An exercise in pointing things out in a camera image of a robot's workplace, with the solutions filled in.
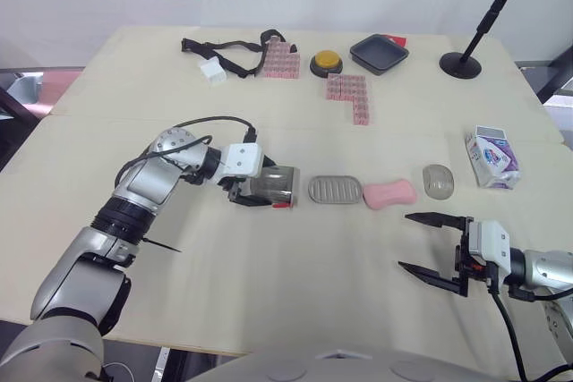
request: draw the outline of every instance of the tissue box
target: tissue box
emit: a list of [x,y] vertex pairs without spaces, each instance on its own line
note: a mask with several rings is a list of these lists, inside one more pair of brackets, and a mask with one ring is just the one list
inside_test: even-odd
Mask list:
[[466,149],[481,188],[515,187],[521,173],[505,131],[478,125],[466,136]]

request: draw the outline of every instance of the red tag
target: red tag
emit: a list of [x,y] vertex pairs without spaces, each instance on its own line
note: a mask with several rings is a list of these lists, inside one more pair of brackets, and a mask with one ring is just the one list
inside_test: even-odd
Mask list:
[[392,42],[400,45],[401,47],[406,46],[406,38],[401,38],[400,36],[392,36],[392,35],[382,35],[386,38],[390,39]]

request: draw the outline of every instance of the black tray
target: black tray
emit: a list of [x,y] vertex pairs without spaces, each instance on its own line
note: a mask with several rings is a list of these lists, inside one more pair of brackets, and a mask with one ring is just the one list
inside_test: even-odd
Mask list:
[[371,35],[350,48],[352,59],[375,75],[408,57],[409,51],[382,35]]

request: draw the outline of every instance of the gray soap dish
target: gray soap dish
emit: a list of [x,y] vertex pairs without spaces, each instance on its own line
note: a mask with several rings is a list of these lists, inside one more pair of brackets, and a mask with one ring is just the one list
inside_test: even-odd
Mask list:
[[308,183],[308,195],[317,203],[358,203],[362,185],[353,176],[314,176]]

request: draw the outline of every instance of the yellow button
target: yellow button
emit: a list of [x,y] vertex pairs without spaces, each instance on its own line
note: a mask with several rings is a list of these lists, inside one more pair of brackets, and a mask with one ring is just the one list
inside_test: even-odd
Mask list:
[[323,69],[332,69],[336,67],[340,61],[340,57],[334,51],[320,51],[314,56],[316,65]]

